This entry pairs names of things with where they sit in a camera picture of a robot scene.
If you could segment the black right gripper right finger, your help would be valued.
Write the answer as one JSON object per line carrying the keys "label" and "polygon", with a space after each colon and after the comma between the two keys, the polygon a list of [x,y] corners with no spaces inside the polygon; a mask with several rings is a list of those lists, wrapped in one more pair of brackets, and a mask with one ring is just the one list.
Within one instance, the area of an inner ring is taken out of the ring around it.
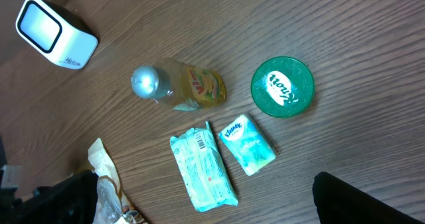
{"label": "black right gripper right finger", "polygon": [[327,172],[314,177],[312,193],[321,224],[423,224]]}

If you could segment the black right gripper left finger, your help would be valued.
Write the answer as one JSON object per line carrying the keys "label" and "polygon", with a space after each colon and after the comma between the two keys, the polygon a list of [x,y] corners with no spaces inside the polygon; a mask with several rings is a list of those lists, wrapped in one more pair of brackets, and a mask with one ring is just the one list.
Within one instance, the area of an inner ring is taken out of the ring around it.
{"label": "black right gripper left finger", "polygon": [[98,175],[90,170],[52,187],[38,187],[34,196],[9,210],[10,223],[92,224],[98,200]]}

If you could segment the brown snack pouch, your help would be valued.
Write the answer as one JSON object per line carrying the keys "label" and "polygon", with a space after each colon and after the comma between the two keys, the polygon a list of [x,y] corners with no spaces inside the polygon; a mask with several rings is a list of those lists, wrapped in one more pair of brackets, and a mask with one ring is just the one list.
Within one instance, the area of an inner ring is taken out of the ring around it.
{"label": "brown snack pouch", "polygon": [[100,138],[89,147],[88,159],[74,173],[81,173],[84,170],[98,176],[95,188],[98,200],[93,223],[147,224],[147,219],[125,195],[115,164]]}

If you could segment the teal Kleenex tissue pack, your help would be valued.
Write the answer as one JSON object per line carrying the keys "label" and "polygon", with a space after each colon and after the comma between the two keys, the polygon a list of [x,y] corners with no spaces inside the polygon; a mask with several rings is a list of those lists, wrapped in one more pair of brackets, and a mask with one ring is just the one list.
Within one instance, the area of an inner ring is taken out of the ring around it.
{"label": "teal Kleenex tissue pack", "polygon": [[239,115],[218,136],[248,176],[276,159],[275,149],[249,115]]}

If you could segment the green lid jar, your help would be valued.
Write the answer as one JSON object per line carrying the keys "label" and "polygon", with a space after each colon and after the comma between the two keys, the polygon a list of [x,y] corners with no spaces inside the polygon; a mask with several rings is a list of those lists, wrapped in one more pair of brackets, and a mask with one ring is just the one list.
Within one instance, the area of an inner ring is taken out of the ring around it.
{"label": "green lid jar", "polygon": [[310,69],[290,56],[277,56],[263,62],[252,76],[252,99],[263,113],[288,118],[309,108],[315,95]]}

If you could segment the teal snack bar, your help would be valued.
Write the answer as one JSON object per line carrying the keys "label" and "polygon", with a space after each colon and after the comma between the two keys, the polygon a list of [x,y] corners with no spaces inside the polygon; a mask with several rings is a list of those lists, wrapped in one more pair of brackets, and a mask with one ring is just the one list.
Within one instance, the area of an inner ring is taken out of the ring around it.
{"label": "teal snack bar", "polygon": [[170,147],[195,210],[238,205],[208,122],[204,128],[191,128],[171,137]]}

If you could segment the yellow liquid bottle silver cap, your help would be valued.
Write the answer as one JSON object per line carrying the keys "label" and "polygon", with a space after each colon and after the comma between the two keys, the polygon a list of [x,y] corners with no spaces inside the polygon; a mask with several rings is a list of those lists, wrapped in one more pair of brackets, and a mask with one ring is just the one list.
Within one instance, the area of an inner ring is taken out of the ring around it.
{"label": "yellow liquid bottle silver cap", "polygon": [[185,112],[213,108],[226,100],[226,86],[217,72],[173,58],[136,68],[131,87],[142,99]]}

